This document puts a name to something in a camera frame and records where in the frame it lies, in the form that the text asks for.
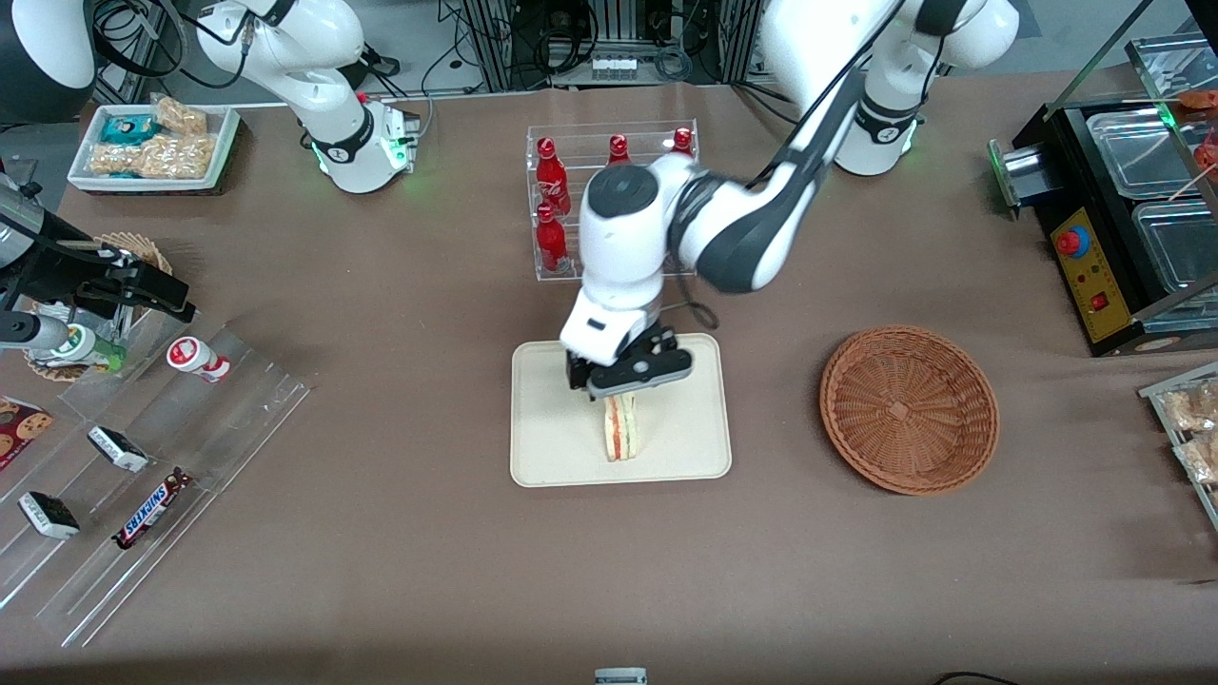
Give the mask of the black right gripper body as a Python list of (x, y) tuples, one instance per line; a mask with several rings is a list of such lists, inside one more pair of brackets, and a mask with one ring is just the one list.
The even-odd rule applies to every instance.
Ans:
[(188, 284), (139, 257), (121, 252), (104, 240), (86, 251), (69, 243), (94, 238), (69, 223), (44, 223), (37, 232), (10, 225), (17, 250), (10, 257), (10, 310), (26, 297), (38, 303), (77, 303), (108, 317), (119, 306), (143, 307), (169, 314), (183, 323), (195, 321), (197, 308), (188, 300)]

